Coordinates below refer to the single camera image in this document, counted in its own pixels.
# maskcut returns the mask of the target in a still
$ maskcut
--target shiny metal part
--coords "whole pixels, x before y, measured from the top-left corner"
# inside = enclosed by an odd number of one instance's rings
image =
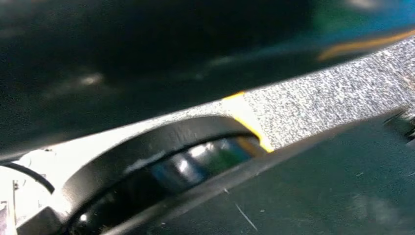
[[[181,192],[265,153],[255,138],[222,139],[190,148],[150,169],[169,191]]]

